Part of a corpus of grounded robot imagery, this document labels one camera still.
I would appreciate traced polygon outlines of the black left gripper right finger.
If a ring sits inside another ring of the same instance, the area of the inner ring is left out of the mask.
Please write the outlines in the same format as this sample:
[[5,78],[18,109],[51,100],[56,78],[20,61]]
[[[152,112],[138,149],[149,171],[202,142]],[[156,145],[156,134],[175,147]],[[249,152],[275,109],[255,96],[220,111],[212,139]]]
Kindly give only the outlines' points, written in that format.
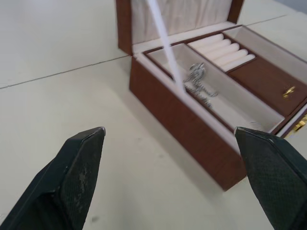
[[307,161],[285,139],[236,127],[250,186],[276,230],[307,228]]

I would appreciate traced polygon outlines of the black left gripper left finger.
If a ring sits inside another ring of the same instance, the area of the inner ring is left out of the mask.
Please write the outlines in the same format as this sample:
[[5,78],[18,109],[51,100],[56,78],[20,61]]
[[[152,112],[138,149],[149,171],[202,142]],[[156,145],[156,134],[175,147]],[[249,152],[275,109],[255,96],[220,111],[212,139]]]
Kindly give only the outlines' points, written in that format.
[[65,141],[6,216],[2,230],[83,229],[98,178],[106,130],[96,127]]

